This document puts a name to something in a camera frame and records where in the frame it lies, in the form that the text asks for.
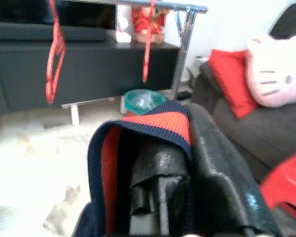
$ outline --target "black tv cabinet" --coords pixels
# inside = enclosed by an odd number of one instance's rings
[[[47,107],[50,41],[0,40],[0,114]],[[153,45],[149,78],[142,83],[144,44],[69,41],[55,105],[121,96],[136,88],[171,87],[178,48]]]

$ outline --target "tile floor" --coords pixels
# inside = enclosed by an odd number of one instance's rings
[[[119,119],[119,100],[69,110],[0,116],[0,237],[70,236],[90,200],[87,148],[95,130]]]

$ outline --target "chrome rack bar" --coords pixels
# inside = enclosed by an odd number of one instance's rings
[[[69,0],[69,1],[150,6],[150,0]],[[187,50],[189,47],[189,43],[191,41],[196,15],[197,13],[205,14],[208,11],[208,8],[200,5],[174,3],[174,2],[168,2],[168,1],[156,1],[155,6],[160,8],[173,9],[175,11],[175,19],[177,22],[177,27],[178,27],[182,44],[181,44],[181,48],[180,48],[178,59],[177,59],[174,77],[172,80],[170,99],[177,99],[180,81],[184,71],[184,64],[186,62]],[[179,26],[181,25],[181,21],[179,19],[178,11],[187,12],[185,27],[183,30],[181,30]]]

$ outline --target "red chair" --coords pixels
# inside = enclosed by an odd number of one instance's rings
[[[269,208],[281,206],[296,219],[296,154],[281,163],[261,183],[260,190]]]

